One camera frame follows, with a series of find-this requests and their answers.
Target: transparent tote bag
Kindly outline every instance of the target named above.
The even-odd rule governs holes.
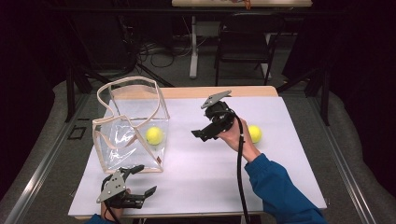
[[[103,171],[143,164],[142,172],[162,172],[170,117],[157,82],[123,78],[100,88],[97,99],[105,114],[92,121],[92,138]]]

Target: white paper sheet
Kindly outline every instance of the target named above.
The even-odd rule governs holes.
[[[192,130],[209,124],[201,105],[205,99],[166,99],[169,133],[165,148],[163,173],[130,175],[126,185],[133,193],[153,186],[157,191],[146,199],[142,209],[126,209],[125,215],[146,217],[166,215],[215,215],[241,213],[242,206],[236,180],[237,153],[221,140],[203,142]],[[309,162],[280,97],[228,97],[223,101],[235,113],[262,129],[257,148],[282,164],[294,185],[318,208],[326,208]],[[247,208],[262,211],[262,201],[252,191],[248,175],[242,171]],[[85,217],[100,213],[96,199],[103,179],[94,148],[86,171],[69,210],[69,216]]]

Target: tennis ball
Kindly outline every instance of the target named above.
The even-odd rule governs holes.
[[[157,146],[163,140],[163,130],[159,127],[151,127],[146,131],[146,140],[150,145]]]
[[[250,133],[253,143],[258,143],[260,142],[260,139],[262,139],[262,130],[259,128],[259,126],[249,125],[248,132]]]

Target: table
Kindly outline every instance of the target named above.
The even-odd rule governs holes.
[[[311,0],[250,0],[251,7],[311,7]],[[235,7],[237,10],[245,9],[244,2],[233,3],[231,0],[172,0],[174,7]],[[197,78],[198,49],[196,17],[191,20],[191,66],[190,78]],[[268,65],[262,64],[263,73],[266,73]]]
[[[140,194],[157,186],[142,209],[125,209],[127,217],[194,217],[242,215],[236,182],[236,153],[224,142],[210,139],[202,142],[191,130],[208,124],[200,105],[208,95],[231,90],[224,98],[241,118],[262,127],[263,139],[257,147],[270,160],[284,165],[297,188],[320,209],[326,208],[318,183],[292,125],[289,113],[275,88],[195,87],[162,88],[171,116],[166,142],[163,173],[136,174],[126,185]],[[69,216],[89,218],[99,213],[94,203],[107,176],[92,149],[87,167],[69,210]],[[242,171],[247,209],[250,214],[262,213],[262,201],[251,190],[248,175]]]

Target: blue sweater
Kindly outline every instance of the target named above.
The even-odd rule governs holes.
[[[291,182],[286,169],[261,154],[245,169],[263,210],[276,223],[327,223],[320,211]]]

